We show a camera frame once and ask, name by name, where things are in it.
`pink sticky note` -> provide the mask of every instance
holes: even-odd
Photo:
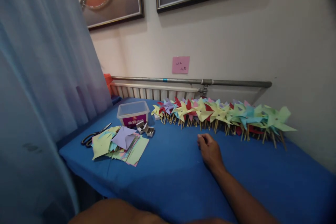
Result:
[[[187,74],[189,71],[190,57],[173,57],[173,74]]]

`fingers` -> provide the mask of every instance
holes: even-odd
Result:
[[[205,140],[201,135],[197,135],[197,143],[201,149],[204,149],[207,147],[207,144],[205,143]]]
[[[215,140],[210,136],[208,133],[206,134],[201,134],[201,136],[206,140],[207,144],[210,144],[212,142],[215,142]]]

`light blue curtain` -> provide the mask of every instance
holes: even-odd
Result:
[[[109,92],[78,0],[0,6],[0,223],[66,223],[79,207],[55,143]]]

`scissors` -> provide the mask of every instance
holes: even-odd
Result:
[[[81,141],[81,145],[85,145],[86,148],[90,148],[91,147],[91,144],[92,144],[92,137],[96,136],[96,135],[99,135],[100,133],[103,133],[105,130],[107,130],[108,127],[110,127],[112,123],[109,123],[105,128],[103,128],[101,131],[97,131],[95,133],[92,133],[90,135],[88,135],[86,138],[84,138],[82,141]]]

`clear plastic box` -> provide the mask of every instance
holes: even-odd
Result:
[[[145,101],[119,105],[117,118],[126,127],[134,127],[140,121],[148,122],[149,108]]]

